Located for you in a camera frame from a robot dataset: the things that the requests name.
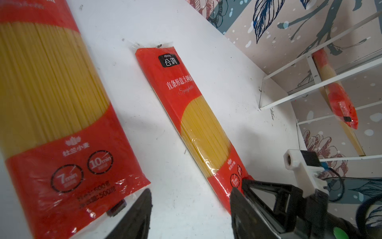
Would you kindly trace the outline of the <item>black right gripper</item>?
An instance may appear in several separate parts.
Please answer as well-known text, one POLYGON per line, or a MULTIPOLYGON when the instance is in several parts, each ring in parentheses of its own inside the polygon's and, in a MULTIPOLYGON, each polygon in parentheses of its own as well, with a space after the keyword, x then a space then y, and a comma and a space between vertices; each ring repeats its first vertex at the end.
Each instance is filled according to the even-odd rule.
POLYGON ((271 224, 280 224, 282 239, 361 239, 363 235, 350 222, 328 213, 328 196, 316 190, 304 198, 302 190, 290 185, 243 179, 242 190, 271 224), (253 189, 273 194, 273 209, 253 189))

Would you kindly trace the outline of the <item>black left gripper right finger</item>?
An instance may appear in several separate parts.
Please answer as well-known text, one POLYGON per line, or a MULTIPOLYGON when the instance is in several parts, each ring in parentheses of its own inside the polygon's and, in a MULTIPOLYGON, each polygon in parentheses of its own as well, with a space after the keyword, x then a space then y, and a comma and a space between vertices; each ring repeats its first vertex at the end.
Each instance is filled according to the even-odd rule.
POLYGON ((278 239, 268 216, 274 212, 276 196, 250 188, 246 196, 237 188, 230 195, 231 225, 236 239, 278 239))

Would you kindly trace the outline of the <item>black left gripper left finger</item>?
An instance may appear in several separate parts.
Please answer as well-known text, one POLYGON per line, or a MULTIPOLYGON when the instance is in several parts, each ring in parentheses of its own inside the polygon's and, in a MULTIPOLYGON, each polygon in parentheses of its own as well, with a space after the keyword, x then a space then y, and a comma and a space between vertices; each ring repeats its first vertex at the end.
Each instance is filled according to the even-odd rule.
POLYGON ((106 239, 147 239, 151 212, 152 194, 145 189, 106 239))

